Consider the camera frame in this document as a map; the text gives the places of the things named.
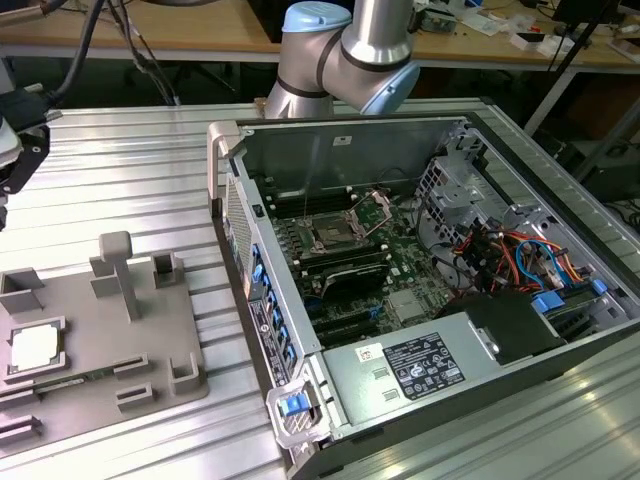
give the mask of motherboard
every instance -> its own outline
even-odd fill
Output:
[[[416,238],[412,209],[384,189],[341,195],[344,203],[300,199],[302,211],[271,208],[322,345],[333,348],[434,319],[454,294]],[[326,211],[323,204],[351,208]]]

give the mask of metal bracket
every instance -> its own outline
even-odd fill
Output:
[[[360,219],[358,218],[358,213],[356,209],[362,202],[366,201],[369,197],[373,197],[375,202],[378,205],[380,205],[380,207],[382,208],[382,212],[384,213],[384,219],[382,219],[381,222],[379,222],[377,225],[375,225],[373,228],[367,231],[364,228],[364,226],[360,223]],[[377,229],[379,229],[381,226],[383,226],[385,223],[391,220],[391,218],[393,218],[393,215],[391,214],[390,205],[391,205],[391,202],[389,202],[389,199],[386,197],[386,195],[381,193],[379,190],[372,190],[369,193],[367,193],[364,197],[362,197],[362,200],[360,200],[353,207],[351,207],[351,210],[347,210],[347,218],[346,218],[347,223],[353,229],[354,233],[356,234],[356,238],[358,238],[358,240],[367,238],[369,235],[371,235],[373,232],[375,232]]]
[[[218,198],[218,164],[234,155],[242,144],[243,135],[234,121],[212,123],[207,131],[207,188],[209,199]]]

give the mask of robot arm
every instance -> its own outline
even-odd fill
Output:
[[[357,0],[353,21],[348,10],[329,3],[291,6],[265,117],[331,115],[332,96],[363,115],[395,111],[420,74],[410,62],[412,5],[412,0]]]

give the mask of wooden workbench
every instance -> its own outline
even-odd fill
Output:
[[[489,8],[505,3],[509,3],[508,0],[485,1]],[[154,49],[258,55],[277,54],[279,51],[279,45],[271,43],[262,30],[247,0],[220,0],[192,8],[161,7],[134,1],[128,9],[138,30]],[[549,19],[519,2],[511,2],[506,8],[492,12],[506,17],[515,13],[533,15],[539,19],[536,25],[543,31],[552,30],[553,23]],[[12,46],[42,49],[74,47],[83,21],[84,16],[80,13],[59,11],[45,20],[0,29],[0,45],[9,51]],[[419,32],[414,38],[414,58],[421,62],[488,62],[517,67],[514,69],[540,68],[549,63],[539,53],[518,50],[509,43],[505,34],[489,37],[462,24],[458,24],[454,35]],[[607,37],[594,36],[594,44],[580,53],[575,65],[601,69],[635,68],[630,60],[608,47],[608,40]],[[103,14],[103,20],[98,22],[91,45],[124,48],[120,35],[109,22],[108,14]]]
[[[553,29],[551,20],[518,1],[485,0],[485,6],[507,18],[516,13],[533,15],[543,32]],[[134,1],[128,9],[159,59],[237,62],[277,62],[279,59],[280,46],[269,41],[247,0],[219,0],[191,8]],[[58,11],[43,20],[2,28],[0,57],[71,57],[83,21],[81,13]],[[462,24],[458,24],[455,34],[419,32],[414,38],[413,57],[423,67],[544,71],[549,65],[549,59],[543,55],[523,52],[511,45],[506,34],[489,37]],[[592,39],[593,45],[580,52],[525,130],[535,131],[578,72],[640,73],[640,66],[607,45],[608,37],[594,35]],[[130,58],[107,13],[96,26],[91,47],[90,57]]]

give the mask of table leg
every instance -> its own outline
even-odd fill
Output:
[[[564,91],[571,83],[571,80],[573,80],[573,77],[575,76],[576,72],[574,72],[573,70],[567,70],[562,74],[562,76],[560,76],[558,81],[553,85],[553,87],[551,87],[551,90],[549,90],[549,93],[547,93],[547,96],[544,97],[544,100],[542,101],[540,106],[537,108],[534,114],[531,115],[531,118],[524,127],[525,132],[532,136],[534,133],[536,133],[536,130],[538,130],[540,124],[542,124],[543,120],[547,117],[547,115],[549,115],[549,112],[556,104],[556,102],[560,99]]]
[[[633,127],[640,118],[640,98],[635,101],[629,110],[622,116],[618,123],[602,139],[600,144],[589,154],[584,161],[578,165],[575,171],[571,172],[576,180],[582,182],[591,172],[598,161],[605,157],[607,152],[613,147],[627,131]]]
[[[0,57],[0,93],[10,92],[16,89],[13,72],[7,63],[7,59]]]

